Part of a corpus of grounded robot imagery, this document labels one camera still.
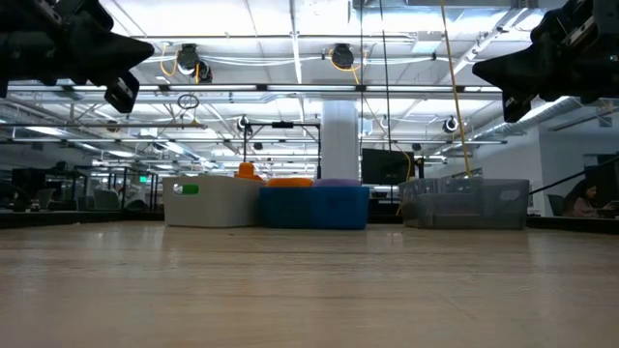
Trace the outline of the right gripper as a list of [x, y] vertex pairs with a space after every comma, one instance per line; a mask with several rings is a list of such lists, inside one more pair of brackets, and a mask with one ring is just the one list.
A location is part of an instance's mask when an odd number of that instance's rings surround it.
[[516, 123], [531, 100], [618, 96], [618, 0], [575, 0], [547, 12], [521, 51], [475, 63], [473, 74], [503, 91], [503, 118]]

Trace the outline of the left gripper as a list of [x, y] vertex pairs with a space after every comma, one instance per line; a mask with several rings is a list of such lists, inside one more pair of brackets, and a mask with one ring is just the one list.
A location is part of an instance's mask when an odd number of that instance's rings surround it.
[[61, 78], [107, 85], [104, 99], [132, 112], [139, 81], [130, 69], [151, 57], [146, 42], [111, 32], [112, 17], [98, 1], [2, 0], [1, 95], [12, 80], [53, 86]]

